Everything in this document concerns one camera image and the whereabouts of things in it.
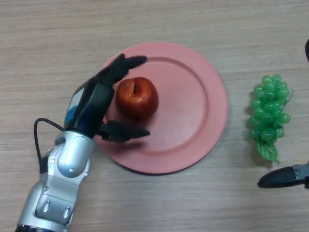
silver metal casing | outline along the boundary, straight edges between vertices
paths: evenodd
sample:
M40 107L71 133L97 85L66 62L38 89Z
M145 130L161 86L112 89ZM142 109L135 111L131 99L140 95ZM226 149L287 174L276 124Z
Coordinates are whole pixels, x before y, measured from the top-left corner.
M74 131L61 132L50 149L47 172L32 187L18 225L67 232L78 193L90 171L94 141Z

plastic grapes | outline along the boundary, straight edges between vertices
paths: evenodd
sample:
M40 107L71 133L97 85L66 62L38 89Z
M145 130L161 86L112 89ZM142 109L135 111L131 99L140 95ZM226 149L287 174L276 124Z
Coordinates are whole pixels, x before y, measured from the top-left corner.
M284 137L283 125L291 121L291 117L283 111L290 100L287 99L290 95L288 85L281 81L279 74L272 77L265 75L262 84L256 85L253 92L250 137L256 140L257 150L264 159L279 163L275 142Z

blue sticker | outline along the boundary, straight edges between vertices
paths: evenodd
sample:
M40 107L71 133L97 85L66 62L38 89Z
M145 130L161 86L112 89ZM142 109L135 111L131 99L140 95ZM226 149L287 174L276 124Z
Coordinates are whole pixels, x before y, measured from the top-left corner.
M73 106L67 111L66 117L64 119L64 124L68 123L71 119L74 118L76 108L77 108L77 105Z

grape stem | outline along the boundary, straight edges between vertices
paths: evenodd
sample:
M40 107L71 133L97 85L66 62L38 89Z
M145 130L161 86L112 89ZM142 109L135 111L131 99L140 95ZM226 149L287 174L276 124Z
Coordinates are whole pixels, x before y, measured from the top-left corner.
M294 89L292 89L289 99L285 99L285 104L282 107L282 110L286 107L287 103L291 100L293 93L294 93Z

grape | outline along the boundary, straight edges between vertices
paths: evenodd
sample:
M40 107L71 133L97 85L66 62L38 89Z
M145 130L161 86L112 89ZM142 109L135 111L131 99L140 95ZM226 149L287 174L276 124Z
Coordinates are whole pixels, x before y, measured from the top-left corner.
M272 83L271 77L268 75L263 76L262 78L262 84L265 86L269 83Z
M279 102L281 105L285 105L285 104L287 103L287 99L286 99L286 98L283 98L283 99L278 100L278 102Z
M277 138L283 138L284 137L284 130L282 128L277 128Z
M265 123L260 119L253 120L252 125L256 130L261 131L261 130L265 129Z
M259 97L261 92L264 92L264 88L262 85L256 85L253 89L254 94Z
M265 123L269 123L273 121L273 115L271 113L265 113L264 116L262 117L262 120Z
M255 109L255 108L257 108L257 107L261 107L262 106L262 102L260 101L260 100L258 100L258 99L253 99L252 101L251 101L251 107L253 108L253 109Z
M278 99L284 99L286 98L287 96L289 96L290 94L290 91L286 88L286 89L280 89L278 90L278 92L276 93L276 97Z
M281 81L281 76L279 74L273 75L272 81L275 85L279 85Z
M263 108L266 112L273 113L281 108L281 104L278 101L273 101L266 103Z
M263 110L262 107L257 107L254 109L253 115L256 118L262 118L265 114L265 111Z
M261 133L261 138L267 142L273 139L275 136L276 136L276 132L273 128L267 128L263 130Z
M274 117L276 119L281 119L283 117L283 110L277 110L275 113L274 113Z
M287 88L288 88L288 85L287 85L285 82L281 82L281 83L279 84L279 88L280 88L280 89L287 89Z
M274 92L275 91L275 85L273 83L267 83L265 84L265 90Z
M276 141L277 141L277 138L275 137L269 141L269 144L274 144Z
M250 131L250 137L252 139L256 139L256 138L258 138L260 136L260 133L261 132L259 130L253 129L253 130Z
M273 91L265 91L263 100L265 102L270 102L270 101L274 100L275 97L276 97L275 92L273 92Z
M291 121L291 117L288 114L283 114L280 122L283 124L287 124Z
M255 118L254 116L251 116L251 117L249 118L249 123L253 126L253 122L254 122L255 120L257 120L257 118Z

